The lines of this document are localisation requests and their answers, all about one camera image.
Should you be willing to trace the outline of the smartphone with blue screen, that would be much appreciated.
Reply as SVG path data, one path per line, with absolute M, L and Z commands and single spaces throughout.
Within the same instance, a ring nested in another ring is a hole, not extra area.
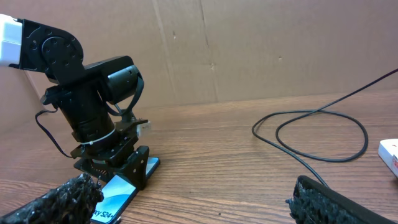
M 147 180 L 160 165 L 158 157 L 149 157 L 146 167 Z M 129 182 L 115 175 L 103 188 L 104 199 L 98 202 L 92 214 L 91 222 L 98 224 L 120 223 L 121 215 L 140 190 Z

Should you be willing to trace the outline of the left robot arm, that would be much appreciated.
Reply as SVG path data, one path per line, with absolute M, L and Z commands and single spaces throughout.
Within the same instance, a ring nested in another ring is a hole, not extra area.
M 77 147 L 75 168 L 109 182 L 119 176 L 146 186 L 149 148 L 137 146 L 134 116 L 144 79 L 131 57 L 83 64 L 83 48 L 69 32 L 27 19 L 1 16 L 1 65 L 46 75 L 52 86 L 41 103 L 61 111 Z

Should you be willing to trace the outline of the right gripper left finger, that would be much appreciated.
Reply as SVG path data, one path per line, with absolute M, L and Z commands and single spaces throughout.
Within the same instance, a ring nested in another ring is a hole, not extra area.
M 1 224 L 90 223 L 102 202 L 102 185 L 83 173 L 1 217 Z

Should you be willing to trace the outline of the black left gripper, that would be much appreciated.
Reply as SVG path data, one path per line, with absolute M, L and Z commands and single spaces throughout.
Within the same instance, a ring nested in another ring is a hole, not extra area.
M 74 168 L 108 183 L 115 174 L 106 165 L 119 167 L 127 160 L 123 166 L 114 170 L 116 175 L 138 190 L 143 190 L 147 182 L 149 147 L 139 146 L 134 151 L 134 144 L 138 142 L 137 127 L 146 123 L 147 119 L 115 122 L 115 130 L 108 137 L 93 144 L 80 144 L 72 150 L 72 158 L 81 158 L 74 163 Z

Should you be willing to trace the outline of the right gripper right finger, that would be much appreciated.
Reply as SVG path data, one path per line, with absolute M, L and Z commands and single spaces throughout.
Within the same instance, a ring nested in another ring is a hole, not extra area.
M 305 175 L 298 176 L 293 197 L 285 202 L 296 223 L 394 224 Z

